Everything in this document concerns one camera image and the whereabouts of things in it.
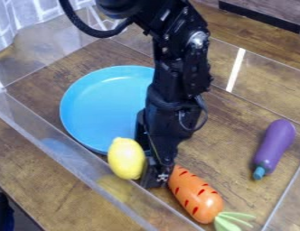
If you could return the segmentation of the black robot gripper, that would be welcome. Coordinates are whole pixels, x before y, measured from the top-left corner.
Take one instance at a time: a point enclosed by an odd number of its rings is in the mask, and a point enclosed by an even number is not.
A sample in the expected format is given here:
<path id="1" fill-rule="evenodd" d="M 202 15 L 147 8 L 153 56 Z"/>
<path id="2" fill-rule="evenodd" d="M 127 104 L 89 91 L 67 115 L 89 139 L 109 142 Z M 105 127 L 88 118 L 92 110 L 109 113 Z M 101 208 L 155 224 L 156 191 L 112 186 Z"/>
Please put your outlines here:
<path id="1" fill-rule="evenodd" d="M 147 90 L 133 132 L 133 139 L 149 156 L 139 181 L 144 189 L 167 185 L 177 145 L 202 128 L 206 120 L 206 102 L 200 95 L 167 102 L 153 89 Z"/>

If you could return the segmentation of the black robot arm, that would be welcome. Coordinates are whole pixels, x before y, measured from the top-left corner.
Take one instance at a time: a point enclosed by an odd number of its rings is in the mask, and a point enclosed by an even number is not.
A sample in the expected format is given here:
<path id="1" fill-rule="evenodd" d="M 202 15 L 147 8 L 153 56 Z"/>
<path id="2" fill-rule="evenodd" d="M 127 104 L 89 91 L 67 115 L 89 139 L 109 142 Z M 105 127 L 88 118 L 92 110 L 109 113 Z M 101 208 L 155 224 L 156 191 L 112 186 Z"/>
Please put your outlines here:
<path id="1" fill-rule="evenodd" d="M 202 93 L 211 83 L 208 30 L 188 0 L 95 0 L 111 18 L 129 19 L 152 37 L 155 72 L 133 140 L 145 151 L 140 186 L 163 187 L 173 168 L 179 143 L 207 120 Z"/>

